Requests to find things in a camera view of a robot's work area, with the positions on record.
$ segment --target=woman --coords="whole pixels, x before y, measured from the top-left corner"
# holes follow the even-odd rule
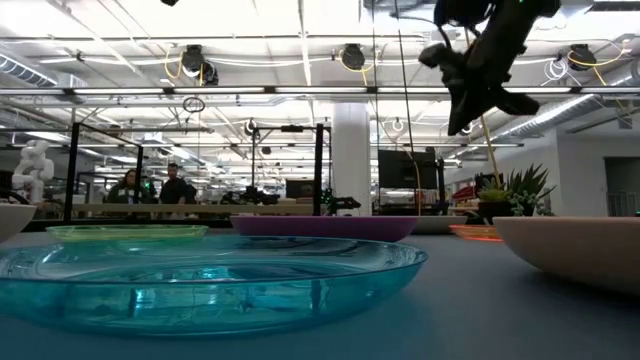
[[[124,175],[124,179],[114,185],[109,191],[107,202],[112,204],[133,204],[136,184],[136,171],[131,169]],[[140,186],[139,202],[146,203],[151,196],[144,186]]]

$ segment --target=beige bowl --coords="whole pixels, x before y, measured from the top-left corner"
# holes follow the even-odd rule
[[[35,212],[33,205],[0,204],[0,243],[22,231]]]
[[[524,261],[560,277],[640,295],[640,218],[499,217]]]

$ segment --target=table surface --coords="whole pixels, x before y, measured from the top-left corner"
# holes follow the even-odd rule
[[[0,247],[52,242],[21,234]],[[0,316],[3,359],[625,360],[640,359],[640,299],[544,275],[500,243],[403,241],[429,253],[380,306],[316,328],[256,338],[123,339]]]

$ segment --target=pillar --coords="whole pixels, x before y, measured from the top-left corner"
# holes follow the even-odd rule
[[[369,113],[365,103],[334,104],[332,124],[333,189],[336,196],[351,196],[360,209],[339,214],[371,215],[371,146]]]

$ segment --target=plant pot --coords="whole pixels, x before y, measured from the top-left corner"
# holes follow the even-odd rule
[[[487,221],[493,225],[493,218],[499,216],[513,216],[511,211],[511,205],[508,201],[500,202],[479,202],[478,203],[478,215],[487,219]]]
[[[523,205],[522,206],[524,209],[522,210],[522,215],[524,216],[533,216],[533,213],[535,212],[535,207],[533,205]]]

